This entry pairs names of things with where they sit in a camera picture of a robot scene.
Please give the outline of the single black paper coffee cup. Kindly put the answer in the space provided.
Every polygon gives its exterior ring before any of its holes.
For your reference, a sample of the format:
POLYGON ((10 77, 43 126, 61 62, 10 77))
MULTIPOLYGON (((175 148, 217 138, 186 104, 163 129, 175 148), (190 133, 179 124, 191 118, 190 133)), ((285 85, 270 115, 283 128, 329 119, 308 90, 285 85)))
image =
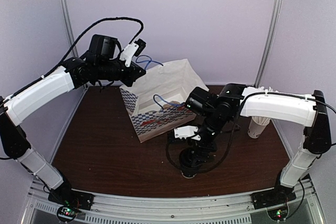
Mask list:
POLYGON ((208 154, 199 153, 191 147, 181 151, 178 160, 182 176, 187 179, 194 178, 198 174, 200 167, 207 162, 208 158, 208 154))

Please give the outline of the blue checkered paper bag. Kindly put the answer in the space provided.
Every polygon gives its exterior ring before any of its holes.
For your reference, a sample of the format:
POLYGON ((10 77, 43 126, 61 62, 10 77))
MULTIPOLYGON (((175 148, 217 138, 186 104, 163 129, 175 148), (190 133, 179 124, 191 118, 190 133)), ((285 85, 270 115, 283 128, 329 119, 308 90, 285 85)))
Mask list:
POLYGON ((163 105, 185 103, 196 87, 208 90, 188 59, 162 63, 148 69, 132 87, 122 85, 122 100, 139 142, 194 120, 195 113, 185 106, 163 109, 163 105))

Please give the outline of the brown cardboard cup carrier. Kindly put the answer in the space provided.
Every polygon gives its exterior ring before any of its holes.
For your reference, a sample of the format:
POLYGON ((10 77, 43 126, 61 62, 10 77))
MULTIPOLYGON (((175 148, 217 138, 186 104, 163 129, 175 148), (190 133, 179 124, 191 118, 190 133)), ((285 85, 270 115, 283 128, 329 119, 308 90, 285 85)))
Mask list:
POLYGON ((178 101, 171 101, 171 102, 165 102, 165 104, 163 105, 163 109, 167 109, 170 107, 182 107, 184 106, 184 102, 179 103, 178 101))

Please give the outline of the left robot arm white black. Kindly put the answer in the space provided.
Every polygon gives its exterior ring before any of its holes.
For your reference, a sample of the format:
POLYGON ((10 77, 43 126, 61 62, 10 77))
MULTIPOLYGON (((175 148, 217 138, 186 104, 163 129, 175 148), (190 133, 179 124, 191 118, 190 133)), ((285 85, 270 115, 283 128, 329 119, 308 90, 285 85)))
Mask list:
POLYGON ((146 73, 132 61, 143 51, 146 43, 142 39, 131 42, 115 57, 114 50, 118 44, 116 38, 93 35, 89 49, 81 57, 65 60, 32 86, 1 99, 1 141, 5 154, 45 182, 64 205, 71 205, 76 199, 70 182, 32 147, 20 125, 43 105, 87 83, 121 81, 131 87, 146 73))

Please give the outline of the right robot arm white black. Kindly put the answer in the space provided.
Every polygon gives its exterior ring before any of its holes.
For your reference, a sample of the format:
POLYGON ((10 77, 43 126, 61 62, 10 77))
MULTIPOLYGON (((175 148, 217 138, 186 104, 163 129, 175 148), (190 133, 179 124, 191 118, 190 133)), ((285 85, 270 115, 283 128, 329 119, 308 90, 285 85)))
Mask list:
POLYGON ((280 171, 275 188, 269 192, 272 203, 279 204, 319 155, 331 146, 327 105, 323 93, 294 95, 260 91, 244 84, 230 83, 219 95, 196 87, 185 101, 185 107, 205 117, 201 127, 190 137, 197 143, 186 153, 183 169, 194 176, 203 163, 201 155, 212 152, 213 139, 230 120, 244 117, 265 117, 290 121, 305 126, 300 148, 280 171))

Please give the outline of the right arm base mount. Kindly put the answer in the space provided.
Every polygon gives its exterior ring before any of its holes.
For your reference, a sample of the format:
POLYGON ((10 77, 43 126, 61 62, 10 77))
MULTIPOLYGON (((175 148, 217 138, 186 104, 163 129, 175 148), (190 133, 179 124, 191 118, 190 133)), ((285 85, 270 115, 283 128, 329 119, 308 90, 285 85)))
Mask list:
POLYGON ((264 190, 251 194, 254 209, 268 208, 295 200, 296 194, 284 190, 264 190))

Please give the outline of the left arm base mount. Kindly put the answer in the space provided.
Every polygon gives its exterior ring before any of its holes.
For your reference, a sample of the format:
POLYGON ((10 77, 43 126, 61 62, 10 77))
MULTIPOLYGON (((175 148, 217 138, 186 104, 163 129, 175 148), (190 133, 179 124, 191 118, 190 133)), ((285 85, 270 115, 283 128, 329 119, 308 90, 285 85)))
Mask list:
POLYGON ((93 204, 94 195, 76 190, 52 190, 48 195, 48 200, 73 209, 90 210, 93 204))

